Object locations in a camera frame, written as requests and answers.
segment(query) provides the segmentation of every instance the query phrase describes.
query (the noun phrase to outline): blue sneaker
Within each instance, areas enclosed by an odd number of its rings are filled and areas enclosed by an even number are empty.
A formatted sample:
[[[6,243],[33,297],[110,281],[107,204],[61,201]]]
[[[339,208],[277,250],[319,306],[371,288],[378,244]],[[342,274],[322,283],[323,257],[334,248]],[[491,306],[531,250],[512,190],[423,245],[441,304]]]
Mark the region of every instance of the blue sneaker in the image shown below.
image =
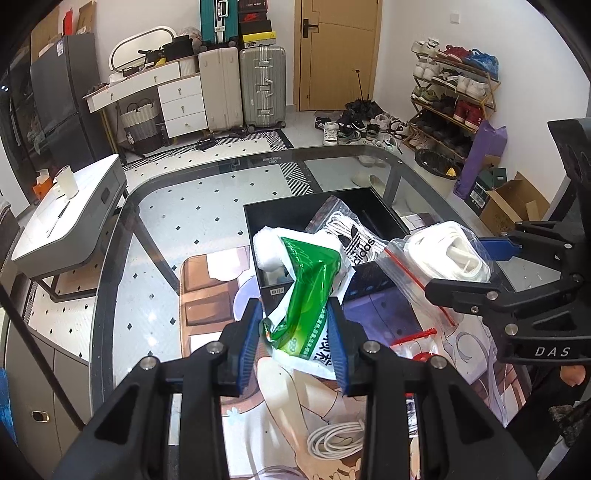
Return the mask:
[[[488,72],[494,80],[499,79],[499,60],[493,55],[482,53],[480,50],[473,48],[464,59],[464,63]]]

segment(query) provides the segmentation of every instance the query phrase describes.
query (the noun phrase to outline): suitcase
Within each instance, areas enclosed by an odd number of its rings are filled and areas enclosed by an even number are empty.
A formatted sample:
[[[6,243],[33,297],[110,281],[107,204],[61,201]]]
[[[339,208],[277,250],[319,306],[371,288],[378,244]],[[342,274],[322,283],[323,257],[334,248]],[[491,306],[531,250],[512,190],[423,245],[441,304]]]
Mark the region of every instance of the suitcase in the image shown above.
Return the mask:
[[[242,106],[249,132],[285,127],[285,50],[278,46],[240,52]]]
[[[199,71],[209,129],[213,132],[241,126],[244,121],[238,50],[218,48],[200,53]]]
[[[202,50],[238,45],[238,0],[201,1]]]

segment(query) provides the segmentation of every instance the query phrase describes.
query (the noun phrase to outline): cardboard box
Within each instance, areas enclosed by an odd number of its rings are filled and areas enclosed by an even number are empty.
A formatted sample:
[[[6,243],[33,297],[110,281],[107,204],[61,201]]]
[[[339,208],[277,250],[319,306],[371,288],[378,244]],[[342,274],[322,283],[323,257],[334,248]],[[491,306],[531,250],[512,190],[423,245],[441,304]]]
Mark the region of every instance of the cardboard box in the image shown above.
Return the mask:
[[[78,10],[78,22],[76,23],[76,34],[90,33],[95,30],[96,2],[88,2]]]
[[[488,190],[490,201],[480,219],[494,235],[515,228],[524,220],[540,220],[550,204],[548,200],[520,173],[496,190]]]
[[[31,63],[39,58],[39,52],[60,35],[60,8],[55,7],[52,12],[41,20],[31,32]]]

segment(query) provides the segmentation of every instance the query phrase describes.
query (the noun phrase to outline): orange object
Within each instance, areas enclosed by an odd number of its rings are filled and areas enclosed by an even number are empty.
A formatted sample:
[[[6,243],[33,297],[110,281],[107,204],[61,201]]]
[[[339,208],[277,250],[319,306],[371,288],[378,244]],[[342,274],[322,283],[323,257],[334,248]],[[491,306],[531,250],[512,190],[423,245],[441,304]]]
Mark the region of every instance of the orange object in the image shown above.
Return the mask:
[[[35,193],[35,196],[39,199],[39,201],[41,201],[45,198],[45,195],[47,195],[47,192],[49,192],[51,190],[52,186],[53,186],[53,181],[50,177],[46,181],[44,181],[43,183],[35,185],[33,187],[33,193]]]

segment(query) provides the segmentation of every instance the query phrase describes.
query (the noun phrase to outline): laundry basket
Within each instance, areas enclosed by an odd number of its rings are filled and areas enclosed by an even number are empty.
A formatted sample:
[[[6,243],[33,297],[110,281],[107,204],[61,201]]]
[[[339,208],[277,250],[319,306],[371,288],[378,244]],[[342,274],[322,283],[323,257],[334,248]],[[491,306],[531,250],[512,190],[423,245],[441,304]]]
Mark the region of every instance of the laundry basket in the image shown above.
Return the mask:
[[[159,113],[158,104],[138,106],[137,103],[130,103],[127,113],[121,115],[125,136],[136,153],[145,154],[163,146],[160,129],[156,125]]]

